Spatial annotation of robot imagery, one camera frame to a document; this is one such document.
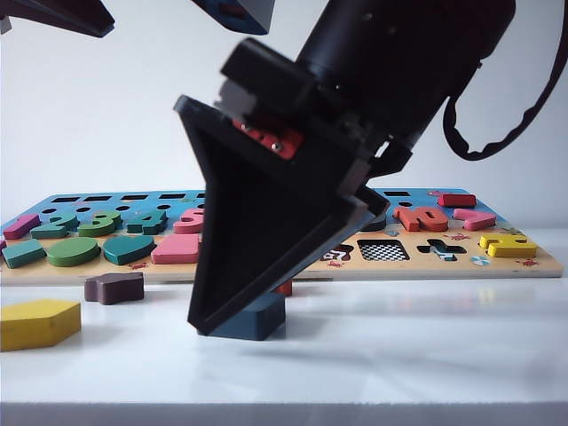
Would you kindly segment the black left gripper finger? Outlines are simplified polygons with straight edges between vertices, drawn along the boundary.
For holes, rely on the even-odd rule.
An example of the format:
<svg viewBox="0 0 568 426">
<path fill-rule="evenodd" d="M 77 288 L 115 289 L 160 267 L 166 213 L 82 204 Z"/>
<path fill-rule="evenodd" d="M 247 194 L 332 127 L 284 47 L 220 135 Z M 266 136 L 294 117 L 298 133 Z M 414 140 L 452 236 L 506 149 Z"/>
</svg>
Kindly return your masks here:
<svg viewBox="0 0 568 426">
<path fill-rule="evenodd" d="M 193 0 L 211 18 L 231 31 L 264 36 L 270 31 L 274 0 Z"/>
<path fill-rule="evenodd" d="M 1 18 L 31 20 L 102 38 L 114 29 L 114 18 L 99 0 L 1 0 Z"/>
</svg>

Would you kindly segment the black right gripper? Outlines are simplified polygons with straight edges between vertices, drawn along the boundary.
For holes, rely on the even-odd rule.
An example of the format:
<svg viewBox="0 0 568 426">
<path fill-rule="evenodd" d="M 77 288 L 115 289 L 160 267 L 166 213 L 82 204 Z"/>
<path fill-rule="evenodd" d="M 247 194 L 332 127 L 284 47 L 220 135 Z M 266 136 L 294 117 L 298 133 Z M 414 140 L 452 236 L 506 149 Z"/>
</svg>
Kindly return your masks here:
<svg viewBox="0 0 568 426">
<path fill-rule="evenodd" d="M 384 216 L 367 187 L 411 155 L 316 83 L 239 88 L 238 128 L 183 96 L 176 111 L 206 181 L 189 322 L 210 334 L 264 292 Z"/>
</svg>

